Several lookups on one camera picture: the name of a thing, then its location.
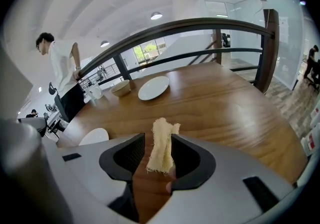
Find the black office chair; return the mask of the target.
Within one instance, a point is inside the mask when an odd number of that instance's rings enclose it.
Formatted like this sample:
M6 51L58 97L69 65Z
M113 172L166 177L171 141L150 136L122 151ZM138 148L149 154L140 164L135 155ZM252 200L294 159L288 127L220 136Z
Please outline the black office chair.
M53 87L51 82L49 83L48 92L49 92L50 95L55 96L54 97L54 102L55 102L55 105L57 106L57 108L58 108L58 110L60 112L60 115L61 115L62 119L64 121L66 121L67 123L69 123L70 120L69 120L68 116L65 113L65 110L63 108L62 101L61 101L61 98L59 96L59 93L58 93L57 89Z

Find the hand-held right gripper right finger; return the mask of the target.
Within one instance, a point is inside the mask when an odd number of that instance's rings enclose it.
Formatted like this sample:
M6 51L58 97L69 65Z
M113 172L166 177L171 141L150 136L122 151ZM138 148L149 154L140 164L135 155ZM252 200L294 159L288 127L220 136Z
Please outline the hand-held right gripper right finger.
M234 147L174 134L171 155L171 196L148 224L263 223L293 191L272 169Z

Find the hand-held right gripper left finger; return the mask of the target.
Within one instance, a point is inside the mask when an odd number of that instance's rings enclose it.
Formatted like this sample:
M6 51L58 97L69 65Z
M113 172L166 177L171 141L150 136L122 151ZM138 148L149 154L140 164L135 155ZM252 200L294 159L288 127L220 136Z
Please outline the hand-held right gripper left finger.
M58 149L42 139L49 178L60 207L55 224L139 224L133 175L145 154L143 133Z

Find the person's right hand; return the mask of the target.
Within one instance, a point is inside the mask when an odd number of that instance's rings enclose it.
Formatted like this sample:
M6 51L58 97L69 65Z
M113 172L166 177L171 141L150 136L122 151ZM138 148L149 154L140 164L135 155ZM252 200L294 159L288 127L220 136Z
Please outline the person's right hand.
M169 176L170 176L173 180L175 180L175 179L176 179L176 167L175 167L175 166L171 167L168 174L169 174ZM168 183L166 184L166 186L165 186L166 191L167 191L170 195L172 194L172 183L173 183L173 182L170 181L170 182L168 182Z

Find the beige bowl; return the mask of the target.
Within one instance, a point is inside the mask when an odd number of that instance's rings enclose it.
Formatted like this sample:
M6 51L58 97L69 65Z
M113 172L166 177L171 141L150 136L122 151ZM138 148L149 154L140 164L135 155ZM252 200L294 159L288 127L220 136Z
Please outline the beige bowl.
M110 92L116 97L123 97L130 93L130 81L128 79L121 81L110 89Z

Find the white plastic jug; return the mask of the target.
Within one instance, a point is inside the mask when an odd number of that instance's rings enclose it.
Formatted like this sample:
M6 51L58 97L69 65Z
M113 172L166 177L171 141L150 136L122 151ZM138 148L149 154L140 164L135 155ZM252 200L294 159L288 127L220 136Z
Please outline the white plastic jug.
M301 139L301 145L307 157L320 149L320 123Z

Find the white mug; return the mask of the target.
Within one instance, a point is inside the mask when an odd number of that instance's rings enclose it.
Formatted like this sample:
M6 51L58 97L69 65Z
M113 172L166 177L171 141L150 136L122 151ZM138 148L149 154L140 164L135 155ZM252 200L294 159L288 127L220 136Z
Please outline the white mug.
M103 91L98 84L90 86L87 90L88 90L88 95L93 100L99 100L103 97Z

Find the window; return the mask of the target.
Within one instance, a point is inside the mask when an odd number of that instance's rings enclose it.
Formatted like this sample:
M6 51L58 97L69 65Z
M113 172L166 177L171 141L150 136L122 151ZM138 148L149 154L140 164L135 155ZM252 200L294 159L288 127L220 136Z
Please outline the window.
M155 44L141 44L133 48L138 64L144 65L153 62L160 54Z

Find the big white plate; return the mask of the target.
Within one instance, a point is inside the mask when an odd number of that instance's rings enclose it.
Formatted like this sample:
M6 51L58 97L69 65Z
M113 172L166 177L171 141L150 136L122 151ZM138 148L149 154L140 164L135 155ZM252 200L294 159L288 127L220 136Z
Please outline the big white plate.
M138 98L149 101L157 98L169 87L169 79L166 76L157 76L147 81L138 91Z
M79 145L89 145L109 140L109 134L104 128L96 128L86 134Z

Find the wooden table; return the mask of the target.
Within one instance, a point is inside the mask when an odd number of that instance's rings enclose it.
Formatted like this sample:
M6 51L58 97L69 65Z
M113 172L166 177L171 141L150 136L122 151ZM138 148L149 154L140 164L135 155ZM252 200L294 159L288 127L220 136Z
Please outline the wooden table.
M101 54L90 61L84 68L79 71L79 78L82 79L95 68L104 62L114 59L119 72L106 79L107 82L123 77L124 79L131 79L131 74L140 70L173 62L190 57L198 57L202 55L223 54L232 52L252 52L259 53L259 61L257 65L234 68L233 71L247 71L256 70L256 76L251 83L263 94L267 92L274 71L279 51L280 28L279 28L279 14L274 9L264 9L264 26L259 26L250 22L213 18L213 17L199 17L188 18L182 20L171 21L151 28L142 30L134 35L131 35L110 48L104 50ZM221 30L234 30L240 32L247 32L261 36L261 48L214 48L211 47L216 44L211 42L205 49L201 51L188 51L183 54L171 56L165 59L155 60L142 66L127 69L121 54L141 43L150 40L155 40L159 37L171 36L174 34L193 32L200 30L215 30L219 33Z

